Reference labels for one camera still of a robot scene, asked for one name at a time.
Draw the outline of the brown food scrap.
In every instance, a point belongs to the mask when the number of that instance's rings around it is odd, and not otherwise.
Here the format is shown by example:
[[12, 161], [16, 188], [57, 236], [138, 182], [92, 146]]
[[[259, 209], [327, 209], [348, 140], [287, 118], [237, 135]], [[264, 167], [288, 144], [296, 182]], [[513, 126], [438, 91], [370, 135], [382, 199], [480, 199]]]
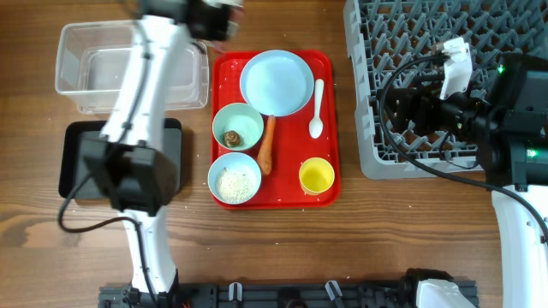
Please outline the brown food scrap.
[[228, 148], [235, 148], [241, 145], [241, 136], [235, 130], [223, 134], [223, 142]]

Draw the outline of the yellow cup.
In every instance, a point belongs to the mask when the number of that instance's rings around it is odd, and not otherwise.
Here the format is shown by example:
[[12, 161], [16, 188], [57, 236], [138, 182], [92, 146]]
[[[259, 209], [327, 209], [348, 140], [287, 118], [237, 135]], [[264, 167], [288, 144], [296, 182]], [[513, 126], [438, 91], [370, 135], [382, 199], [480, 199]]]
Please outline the yellow cup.
[[312, 157], [299, 169], [301, 189], [308, 195], [319, 195], [328, 191], [335, 182], [335, 170], [321, 157]]

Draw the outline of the blue bowl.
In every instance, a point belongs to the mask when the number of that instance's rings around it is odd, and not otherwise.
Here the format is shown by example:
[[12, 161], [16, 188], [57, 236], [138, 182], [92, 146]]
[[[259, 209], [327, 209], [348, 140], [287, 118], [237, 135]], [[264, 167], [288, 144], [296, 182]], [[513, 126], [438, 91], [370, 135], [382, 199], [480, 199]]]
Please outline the blue bowl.
[[208, 186], [210, 188], [211, 194], [215, 198], [220, 200], [221, 202], [224, 203], [224, 201], [221, 199], [221, 197], [217, 193], [216, 182], [217, 182], [217, 177], [219, 176], [219, 174], [221, 173], [223, 169], [237, 170], [238, 172], [246, 174], [255, 185], [254, 195], [258, 192], [261, 185], [261, 181], [262, 181], [262, 174], [261, 174], [259, 165], [256, 163], [256, 161], [253, 158], [251, 158], [249, 155], [244, 153], [240, 153], [240, 152], [227, 153], [222, 155], [218, 159], [216, 159], [215, 162], [211, 165], [208, 172]]

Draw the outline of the white rice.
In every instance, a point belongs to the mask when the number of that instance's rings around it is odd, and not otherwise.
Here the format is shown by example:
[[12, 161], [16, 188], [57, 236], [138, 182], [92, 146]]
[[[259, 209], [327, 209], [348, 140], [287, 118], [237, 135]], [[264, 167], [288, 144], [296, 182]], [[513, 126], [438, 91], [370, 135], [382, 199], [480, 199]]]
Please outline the white rice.
[[217, 177], [216, 189], [227, 204], [241, 204], [254, 195], [255, 185], [244, 173], [223, 169]]

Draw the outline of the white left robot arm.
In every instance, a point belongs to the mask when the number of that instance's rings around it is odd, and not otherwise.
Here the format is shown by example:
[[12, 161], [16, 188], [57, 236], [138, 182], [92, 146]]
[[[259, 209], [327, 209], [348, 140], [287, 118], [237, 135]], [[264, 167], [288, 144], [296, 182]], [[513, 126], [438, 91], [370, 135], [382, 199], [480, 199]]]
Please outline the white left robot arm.
[[195, 40], [234, 36], [241, 1], [140, 1], [121, 91], [98, 138], [81, 143], [87, 175], [67, 200], [93, 181], [127, 230], [134, 276], [120, 303], [177, 307], [178, 271], [165, 218], [177, 193], [177, 167], [164, 154], [165, 95], [176, 54]]

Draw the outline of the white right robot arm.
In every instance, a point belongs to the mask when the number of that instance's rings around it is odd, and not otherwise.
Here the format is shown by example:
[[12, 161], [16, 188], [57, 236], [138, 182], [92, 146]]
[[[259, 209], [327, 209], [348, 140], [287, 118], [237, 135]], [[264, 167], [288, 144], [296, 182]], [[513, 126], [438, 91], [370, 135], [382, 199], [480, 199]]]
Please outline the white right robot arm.
[[409, 89], [393, 87], [408, 68], [423, 62], [449, 64], [448, 56], [408, 62], [388, 79], [379, 108], [395, 117], [395, 129], [413, 121], [421, 134], [444, 130], [477, 147], [485, 181], [445, 173], [409, 157], [408, 162], [450, 181], [491, 192], [499, 227], [503, 306], [547, 305], [547, 61], [536, 56], [503, 56], [487, 100], [464, 86], [435, 98], [431, 83], [447, 84], [450, 72], [417, 80]]

